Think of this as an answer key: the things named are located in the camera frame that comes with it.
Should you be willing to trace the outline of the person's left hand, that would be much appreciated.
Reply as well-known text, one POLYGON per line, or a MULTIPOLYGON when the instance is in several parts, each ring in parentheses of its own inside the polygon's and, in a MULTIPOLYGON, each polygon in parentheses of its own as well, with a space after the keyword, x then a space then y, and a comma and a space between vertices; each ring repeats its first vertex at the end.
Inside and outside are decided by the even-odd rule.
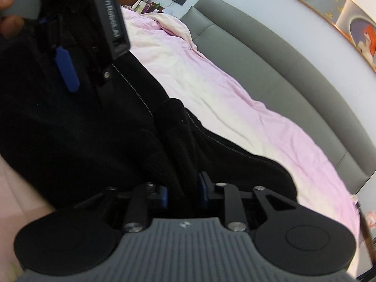
MULTIPOLYGON (((8 9, 13 3, 14 0, 1 0, 1 10, 8 9)), ((19 34, 23 27, 24 19, 18 15, 9 15, 8 17, 1 18, 0 32, 6 39, 19 34)))

